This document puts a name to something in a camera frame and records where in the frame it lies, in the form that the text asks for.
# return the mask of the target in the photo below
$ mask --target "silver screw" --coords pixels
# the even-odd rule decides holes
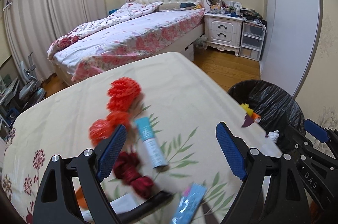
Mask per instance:
[[[54,155],[53,157],[52,157],[52,161],[53,162],[56,162],[56,161],[58,161],[60,159],[60,157],[58,156],[58,155]]]
[[[90,155],[92,155],[92,153],[93,153],[93,150],[91,150],[91,149],[85,150],[85,151],[83,152],[83,154],[84,154],[85,156],[90,156]]]
[[[251,153],[252,155],[259,155],[259,151],[258,151],[257,149],[251,149],[251,150],[250,150],[250,153]]]
[[[291,160],[291,156],[287,153],[284,154],[283,157],[284,157],[285,160]]]

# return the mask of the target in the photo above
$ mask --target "blue gripper pad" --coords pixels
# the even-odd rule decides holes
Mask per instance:
[[[231,171],[243,181],[248,176],[245,170],[245,160],[222,123],[219,123],[216,127],[216,138]]]
[[[305,120],[304,128],[322,143],[327,143],[330,140],[327,136],[327,131],[310,119]]]
[[[98,168],[96,178],[102,182],[107,178],[112,168],[116,162],[117,157],[120,154],[120,151],[126,141],[127,130],[125,126],[120,126],[120,128],[115,132],[114,136],[110,140],[107,148],[102,153],[101,157],[98,160]]]

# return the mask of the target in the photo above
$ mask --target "white nightstand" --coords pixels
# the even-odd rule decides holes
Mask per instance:
[[[205,14],[205,35],[207,45],[219,51],[235,51],[239,56],[243,18],[225,14]]]

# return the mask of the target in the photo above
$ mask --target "black trash bag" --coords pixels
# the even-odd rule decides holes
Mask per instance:
[[[282,88],[262,80],[247,80],[232,86],[228,94],[239,104],[249,104],[261,116],[259,125],[267,134],[279,130],[277,146],[283,153],[295,149],[284,137],[288,125],[305,136],[303,112],[293,97]]]

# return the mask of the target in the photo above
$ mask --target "tablecloth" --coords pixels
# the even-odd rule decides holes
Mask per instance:
[[[135,147],[143,175],[158,188],[176,193],[173,201],[140,224],[169,223],[180,194],[192,182],[208,188],[193,223],[216,224],[226,215],[241,186],[216,139],[216,125],[224,121],[235,136],[270,156],[280,156],[265,131],[252,124],[242,128],[246,112],[207,74],[179,53],[165,53],[104,72],[60,91],[21,114],[8,140],[3,187],[24,219],[33,214],[39,182],[50,158],[78,156],[92,148],[88,129],[108,114],[109,84],[123,76],[135,79],[145,95],[138,118],[148,116],[170,163],[158,173],[151,168],[143,143]],[[74,179],[74,187],[79,182]],[[110,174],[102,183],[109,200],[133,193]],[[144,200],[136,197],[141,204]]]

